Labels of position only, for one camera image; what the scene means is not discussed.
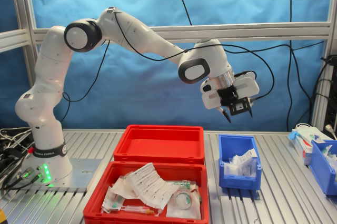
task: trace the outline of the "red plastic bin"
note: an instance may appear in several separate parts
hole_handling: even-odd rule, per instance
[[[200,204],[201,220],[180,219],[166,217],[167,207],[158,216],[146,216],[141,213],[128,213],[125,211],[116,211],[110,213],[101,213],[101,206],[111,184],[115,183],[119,176],[135,171],[146,165],[145,162],[123,162],[114,161],[108,164],[103,176],[91,195],[86,207],[83,210],[86,224],[206,224],[209,222],[209,205],[207,196],[207,174],[206,167],[203,165],[188,164],[158,164],[154,163],[158,174],[164,180],[191,180],[196,181],[199,186],[199,192],[202,198]],[[126,199],[123,205],[143,206],[139,199]]]
[[[130,125],[114,151],[116,161],[204,164],[202,127]]]

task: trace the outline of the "white robotic arm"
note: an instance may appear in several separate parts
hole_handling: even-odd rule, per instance
[[[62,98],[64,79],[73,51],[87,52],[104,40],[111,40],[137,53],[156,53],[178,65],[178,75],[188,84],[209,78],[201,85],[207,109],[216,108],[230,120],[231,115],[251,113],[249,97],[258,94],[253,73],[235,78],[231,65],[217,39],[205,39],[193,49],[183,50],[156,34],[135,17],[109,7],[95,19],[82,19],[66,28],[52,27],[45,36],[35,66],[34,86],[17,101],[15,111],[32,129],[35,141],[32,155],[25,158],[22,171],[29,176],[41,174],[36,184],[50,184],[72,171],[62,134],[61,123],[53,108]]]

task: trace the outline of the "small blue bin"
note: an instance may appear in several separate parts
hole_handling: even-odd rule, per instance
[[[322,150],[329,145],[332,145],[329,152],[337,154],[337,141],[325,140],[323,144],[317,144],[314,141],[311,142],[313,146],[310,169],[326,195],[337,195],[337,183],[335,182],[336,172],[331,168],[322,154]]]
[[[224,162],[235,155],[242,156],[254,148],[257,153],[256,178],[224,174]],[[253,136],[219,135],[219,186],[227,188],[259,190],[262,167]]]

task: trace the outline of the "metal worktable surface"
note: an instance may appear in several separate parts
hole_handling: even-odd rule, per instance
[[[10,191],[0,208],[8,223],[84,223],[82,211],[98,183],[123,130],[64,130],[73,158],[102,158],[87,193]],[[222,189],[217,184],[217,135],[254,135],[262,163],[261,190]],[[205,131],[205,163],[210,223],[337,223],[337,197],[323,194],[310,169],[301,164],[286,133]]]

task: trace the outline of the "green led light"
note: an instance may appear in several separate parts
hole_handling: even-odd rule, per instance
[[[48,170],[48,166],[46,164],[43,165],[44,167],[44,171],[46,172],[46,175],[47,175],[47,179],[50,181],[52,180],[52,177],[50,176],[49,174],[49,170]]]

